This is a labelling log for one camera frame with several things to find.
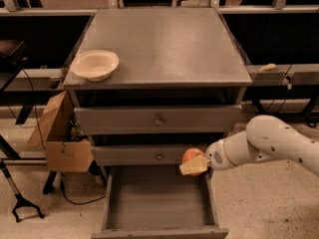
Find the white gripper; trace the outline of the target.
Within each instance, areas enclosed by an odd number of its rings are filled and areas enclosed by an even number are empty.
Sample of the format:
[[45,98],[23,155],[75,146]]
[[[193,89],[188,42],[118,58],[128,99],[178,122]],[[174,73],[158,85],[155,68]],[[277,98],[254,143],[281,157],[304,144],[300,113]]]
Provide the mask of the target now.
[[246,163],[265,160],[266,155],[254,147],[247,139],[246,132],[220,139],[211,144],[206,157],[197,155],[179,166],[182,175],[202,174],[208,170],[208,164],[214,170],[223,171]]

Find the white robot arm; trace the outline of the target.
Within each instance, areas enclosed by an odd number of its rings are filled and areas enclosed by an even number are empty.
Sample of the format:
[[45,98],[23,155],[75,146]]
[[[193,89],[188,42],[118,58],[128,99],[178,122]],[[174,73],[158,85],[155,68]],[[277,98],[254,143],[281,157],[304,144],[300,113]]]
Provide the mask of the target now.
[[182,175],[198,175],[213,170],[228,170],[246,163],[275,159],[294,161],[319,175],[319,142],[303,134],[281,119],[256,116],[244,131],[220,139],[205,152],[193,149],[194,157],[179,166]]

